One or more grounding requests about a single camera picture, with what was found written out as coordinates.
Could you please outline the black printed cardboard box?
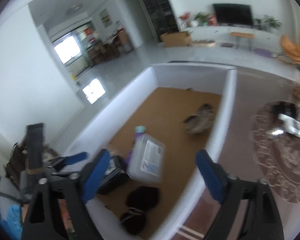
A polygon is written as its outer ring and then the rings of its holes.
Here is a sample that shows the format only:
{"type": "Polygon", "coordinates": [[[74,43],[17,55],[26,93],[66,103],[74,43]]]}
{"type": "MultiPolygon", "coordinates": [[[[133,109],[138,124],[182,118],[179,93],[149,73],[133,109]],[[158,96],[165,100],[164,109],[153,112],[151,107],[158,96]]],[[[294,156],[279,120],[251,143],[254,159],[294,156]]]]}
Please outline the black printed cardboard box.
{"type": "Polygon", "coordinates": [[[109,166],[101,181],[97,194],[107,195],[124,185],[129,180],[126,168],[127,165],[121,156],[111,156],[109,166]]]}

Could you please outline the large black velvet bow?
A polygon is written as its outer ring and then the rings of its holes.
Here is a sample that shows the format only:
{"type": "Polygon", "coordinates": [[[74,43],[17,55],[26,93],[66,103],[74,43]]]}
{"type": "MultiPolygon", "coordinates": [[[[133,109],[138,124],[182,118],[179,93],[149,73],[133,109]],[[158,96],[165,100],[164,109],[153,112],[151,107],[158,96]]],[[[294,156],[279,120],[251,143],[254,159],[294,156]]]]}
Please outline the large black velvet bow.
{"type": "Polygon", "coordinates": [[[131,235],[138,235],[147,224],[147,213],[160,202],[160,189],[140,186],[126,198],[127,211],[120,216],[120,224],[131,235]]]}

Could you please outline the clear plastic storage box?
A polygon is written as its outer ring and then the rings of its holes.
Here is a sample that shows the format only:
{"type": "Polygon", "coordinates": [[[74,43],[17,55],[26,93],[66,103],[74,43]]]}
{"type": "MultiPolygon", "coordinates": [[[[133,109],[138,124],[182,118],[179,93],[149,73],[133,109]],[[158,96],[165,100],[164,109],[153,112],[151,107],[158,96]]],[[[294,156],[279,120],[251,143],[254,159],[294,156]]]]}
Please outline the clear plastic storage box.
{"type": "Polygon", "coordinates": [[[166,146],[150,135],[138,136],[127,165],[130,179],[144,184],[160,183],[165,150],[166,146]]]}

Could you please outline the rhinestone gold hair clip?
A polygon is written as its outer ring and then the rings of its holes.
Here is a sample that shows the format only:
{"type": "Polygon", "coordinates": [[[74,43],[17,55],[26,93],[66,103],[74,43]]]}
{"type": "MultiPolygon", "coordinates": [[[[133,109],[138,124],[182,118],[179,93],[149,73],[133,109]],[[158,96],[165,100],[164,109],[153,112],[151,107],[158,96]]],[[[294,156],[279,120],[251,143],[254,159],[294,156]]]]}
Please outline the rhinestone gold hair clip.
{"type": "Polygon", "coordinates": [[[187,134],[201,134],[210,129],[214,123],[213,107],[205,103],[201,105],[195,114],[183,120],[187,134]]]}

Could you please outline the large white storage bin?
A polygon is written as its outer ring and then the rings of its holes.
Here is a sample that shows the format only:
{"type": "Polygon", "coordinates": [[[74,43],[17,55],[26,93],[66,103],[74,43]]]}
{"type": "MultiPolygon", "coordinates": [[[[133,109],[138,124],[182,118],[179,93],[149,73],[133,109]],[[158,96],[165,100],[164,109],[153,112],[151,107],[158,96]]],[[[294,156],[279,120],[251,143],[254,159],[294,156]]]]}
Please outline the large white storage bin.
{"type": "Polygon", "coordinates": [[[165,148],[161,200],[148,216],[139,239],[171,239],[205,190],[195,164],[205,149],[217,161],[229,128],[237,86],[237,69],[220,64],[163,63],[146,68],[87,124],[65,155],[95,156],[107,145],[122,155],[132,148],[133,129],[143,125],[165,148]],[[202,104],[213,106],[215,120],[205,133],[187,135],[183,120],[202,104]]]}

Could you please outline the brown cardboard box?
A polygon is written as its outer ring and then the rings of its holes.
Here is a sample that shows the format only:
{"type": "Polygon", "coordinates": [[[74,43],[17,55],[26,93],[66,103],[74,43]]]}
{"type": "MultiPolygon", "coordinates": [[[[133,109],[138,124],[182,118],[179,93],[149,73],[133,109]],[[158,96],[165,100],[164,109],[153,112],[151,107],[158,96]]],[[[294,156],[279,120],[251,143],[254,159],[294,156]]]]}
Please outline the brown cardboard box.
{"type": "Polygon", "coordinates": [[[191,34],[188,31],[165,33],[160,36],[160,39],[166,48],[188,47],[192,42],[191,34]]]}

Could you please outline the small wooden bench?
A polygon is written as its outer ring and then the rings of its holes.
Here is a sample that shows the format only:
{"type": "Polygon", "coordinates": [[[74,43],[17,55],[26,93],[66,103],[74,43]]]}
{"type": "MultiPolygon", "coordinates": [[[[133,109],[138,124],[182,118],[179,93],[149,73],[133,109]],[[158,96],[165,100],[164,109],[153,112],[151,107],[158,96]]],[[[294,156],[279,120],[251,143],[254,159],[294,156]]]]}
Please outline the small wooden bench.
{"type": "Polygon", "coordinates": [[[254,34],[232,31],[230,35],[236,38],[236,49],[239,48],[241,39],[246,38],[248,40],[248,49],[252,51],[253,41],[255,39],[254,34]]]}

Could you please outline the white tv cabinet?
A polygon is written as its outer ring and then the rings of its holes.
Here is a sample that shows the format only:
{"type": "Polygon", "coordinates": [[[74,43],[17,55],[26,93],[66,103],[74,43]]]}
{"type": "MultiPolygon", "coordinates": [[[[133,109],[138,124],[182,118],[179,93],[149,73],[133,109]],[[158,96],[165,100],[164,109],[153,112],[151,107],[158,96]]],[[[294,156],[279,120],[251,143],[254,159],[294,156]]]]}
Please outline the white tv cabinet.
{"type": "Polygon", "coordinates": [[[246,46],[252,50],[262,48],[272,52],[281,51],[281,36],[263,30],[229,27],[229,26],[199,26],[187,27],[193,40],[213,40],[216,43],[231,43],[235,46],[246,46]]]}

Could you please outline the orange lounge chair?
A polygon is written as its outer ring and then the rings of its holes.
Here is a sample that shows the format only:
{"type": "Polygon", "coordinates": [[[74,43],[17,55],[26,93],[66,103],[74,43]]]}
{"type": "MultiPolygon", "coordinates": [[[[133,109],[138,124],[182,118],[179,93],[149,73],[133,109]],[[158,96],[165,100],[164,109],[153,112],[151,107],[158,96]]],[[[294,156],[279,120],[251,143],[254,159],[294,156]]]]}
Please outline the orange lounge chair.
{"type": "Polygon", "coordinates": [[[288,58],[300,64],[300,44],[294,44],[286,35],[282,35],[280,38],[280,46],[288,58]]]}

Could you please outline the green potted plant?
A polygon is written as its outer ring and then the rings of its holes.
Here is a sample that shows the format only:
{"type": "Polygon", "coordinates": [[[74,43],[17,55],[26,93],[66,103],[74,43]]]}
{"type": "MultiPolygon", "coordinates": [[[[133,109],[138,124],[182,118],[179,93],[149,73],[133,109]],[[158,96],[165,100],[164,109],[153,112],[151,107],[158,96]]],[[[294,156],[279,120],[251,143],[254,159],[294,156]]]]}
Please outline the green potted plant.
{"type": "Polygon", "coordinates": [[[269,32],[273,30],[280,30],[282,27],[282,23],[279,20],[275,19],[273,16],[264,15],[263,20],[269,32]]]}

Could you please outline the red flowers in vase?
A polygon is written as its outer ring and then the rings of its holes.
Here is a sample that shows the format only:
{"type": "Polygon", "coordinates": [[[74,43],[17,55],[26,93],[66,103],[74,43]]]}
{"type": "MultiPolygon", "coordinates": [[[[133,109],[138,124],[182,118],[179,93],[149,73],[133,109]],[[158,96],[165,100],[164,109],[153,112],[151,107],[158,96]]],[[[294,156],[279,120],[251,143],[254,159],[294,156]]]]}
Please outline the red flowers in vase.
{"type": "Polygon", "coordinates": [[[180,26],[182,29],[187,28],[189,25],[191,13],[189,11],[184,12],[182,15],[179,16],[180,26]]]}

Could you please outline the black flat screen television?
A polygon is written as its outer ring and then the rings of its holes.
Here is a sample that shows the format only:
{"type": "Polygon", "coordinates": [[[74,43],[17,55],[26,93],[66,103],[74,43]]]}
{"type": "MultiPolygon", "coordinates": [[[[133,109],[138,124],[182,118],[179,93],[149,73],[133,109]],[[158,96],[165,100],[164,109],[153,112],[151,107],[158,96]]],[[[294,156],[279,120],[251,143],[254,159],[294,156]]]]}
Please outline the black flat screen television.
{"type": "Polygon", "coordinates": [[[219,24],[253,26],[251,6],[233,3],[214,3],[219,24]]]}

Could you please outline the black display shelf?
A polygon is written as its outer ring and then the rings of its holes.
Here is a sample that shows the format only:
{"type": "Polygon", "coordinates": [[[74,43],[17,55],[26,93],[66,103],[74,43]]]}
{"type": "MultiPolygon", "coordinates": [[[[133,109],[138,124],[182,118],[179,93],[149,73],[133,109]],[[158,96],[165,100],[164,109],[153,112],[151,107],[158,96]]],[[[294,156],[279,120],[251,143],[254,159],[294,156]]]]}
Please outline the black display shelf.
{"type": "Polygon", "coordinates": [[[142,0],[158,38],[163,34],[178,32],[169,0],[142,0]]]}

